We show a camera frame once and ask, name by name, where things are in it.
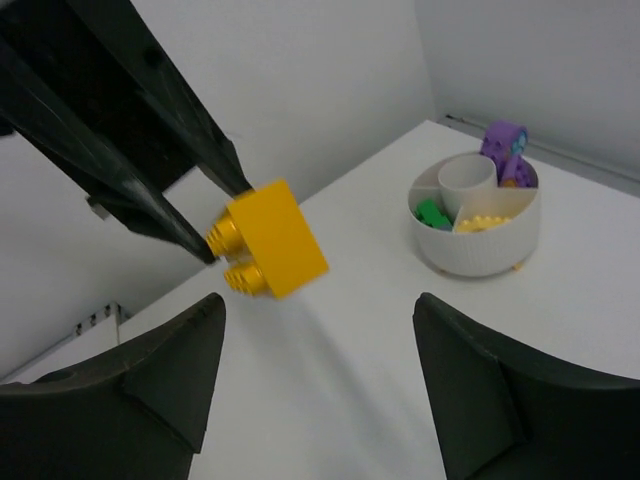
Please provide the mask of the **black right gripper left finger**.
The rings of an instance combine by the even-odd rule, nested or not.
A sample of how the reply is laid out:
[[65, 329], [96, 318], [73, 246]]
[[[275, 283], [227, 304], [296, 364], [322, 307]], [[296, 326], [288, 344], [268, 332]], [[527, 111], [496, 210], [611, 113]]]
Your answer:
[[1, 388], [4, 479], [185, 479], [201, 452], [225, 334], [211, 293], [166, 323]]

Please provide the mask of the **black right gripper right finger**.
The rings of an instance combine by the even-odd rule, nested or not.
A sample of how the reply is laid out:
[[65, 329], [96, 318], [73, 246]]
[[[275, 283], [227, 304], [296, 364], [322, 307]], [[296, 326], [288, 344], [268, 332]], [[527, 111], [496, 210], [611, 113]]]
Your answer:
[[431, 293], [413, 325], [447, 478], [638, 478], [638, 380], [543, 353]]

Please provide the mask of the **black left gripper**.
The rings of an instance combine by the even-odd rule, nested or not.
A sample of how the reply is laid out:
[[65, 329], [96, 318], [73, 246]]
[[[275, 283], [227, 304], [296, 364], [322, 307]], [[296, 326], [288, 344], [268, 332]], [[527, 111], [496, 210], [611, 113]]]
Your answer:
[[211, 265], [164, 197], [198, 166], [229, 195], [252, 188], [236, 149], [129, 1], [1, 5], [1, 119], [129, 231]]

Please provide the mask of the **yellow square lego brick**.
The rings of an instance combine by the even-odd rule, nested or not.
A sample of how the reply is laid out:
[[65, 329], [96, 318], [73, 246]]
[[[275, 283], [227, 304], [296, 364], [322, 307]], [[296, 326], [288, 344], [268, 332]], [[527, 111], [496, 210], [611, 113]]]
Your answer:
[[251, 296], [282, 299], [329, 271], [288, 185], [278, 179], [235, 197], [205, 235], [228, 262], [229, 287]]

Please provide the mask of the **yellow lego in container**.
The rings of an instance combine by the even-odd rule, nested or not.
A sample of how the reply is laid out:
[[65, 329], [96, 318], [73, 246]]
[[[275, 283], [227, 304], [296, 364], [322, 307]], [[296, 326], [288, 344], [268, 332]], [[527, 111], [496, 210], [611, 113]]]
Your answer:
[[480, 233], [504, 225], [510, 221], [510, 217], [477, 215], [473, 218], [461, 220], [454, 231], [456, 233]]

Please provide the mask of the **green lego in container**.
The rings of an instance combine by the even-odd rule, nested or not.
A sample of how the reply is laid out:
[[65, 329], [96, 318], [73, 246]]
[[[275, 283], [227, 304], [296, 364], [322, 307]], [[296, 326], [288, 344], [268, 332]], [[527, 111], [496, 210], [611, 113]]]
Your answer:
[[453, 224], [439, 209], [433, 199], [425, 199], [414, 210], [415, 218], [422, 224], [441, 231], [452, 231]]

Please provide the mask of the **white round divided container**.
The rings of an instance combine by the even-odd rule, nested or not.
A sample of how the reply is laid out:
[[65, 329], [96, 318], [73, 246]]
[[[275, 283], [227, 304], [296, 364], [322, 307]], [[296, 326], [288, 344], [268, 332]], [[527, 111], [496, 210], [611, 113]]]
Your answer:
[[[452, 231], [430, 228], [414, 216], [416, 206], [433, 199], [453, 224]], [[423, 171], [408, 191], [415, 239], [430, 265], [462, 277], [486, 277], [520, 265], [536, 249], [541, 224], [537, 188], [499, 187], [494, 163], [465, 152]], [[474, 216], [510, 217], [480, 233], [456, 233], [461, 220]]]

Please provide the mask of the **lavender curved lego piece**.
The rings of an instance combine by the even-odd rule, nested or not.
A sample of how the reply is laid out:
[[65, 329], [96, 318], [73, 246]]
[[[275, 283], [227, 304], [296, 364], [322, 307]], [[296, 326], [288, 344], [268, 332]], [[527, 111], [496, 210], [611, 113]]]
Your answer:
[[493, 161], [500, 187], [532, 186], [528, 167], [522, 156], [527, 143], [528, 131], [522, 125], [497, 120], [485, 131], [480, 154]]

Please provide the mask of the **aluminium frame rail back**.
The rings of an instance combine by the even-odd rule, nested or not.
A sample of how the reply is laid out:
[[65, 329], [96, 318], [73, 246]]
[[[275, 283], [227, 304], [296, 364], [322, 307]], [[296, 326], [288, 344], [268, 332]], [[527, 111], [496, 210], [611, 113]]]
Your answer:
[[[451, 115], [446, 114], [438, 119], [438, 123], [446, 126], [456, 126], [456, 127], [473, 127], [479, 130], [486, 130], [489, 127], [489, 122], [479, 120], [469, 116], [459, 116], [459, 115]], [[544, 150], [546, 152], [552, 153], [554, 155], [565, 157], [571, 161], [575, 161], [580, 164], [588, 165], [590, 167], [607, 171], [611, 174], [620, 175], [622, 177], [633, 179], [634, 181], [639, 180], [639, 167], [624, 167], [616, 163], [606, 163], [604, 160], [600, 160], [596, 157], [583, 155], [579, 151], [575, 151], [573, 149], [566, 149], [564, 147], [556, 146], [552, 143], [548, 143], [546, 141], [542, 141], [537, 137], [529, 136], [529, 144], [532, 147]]]

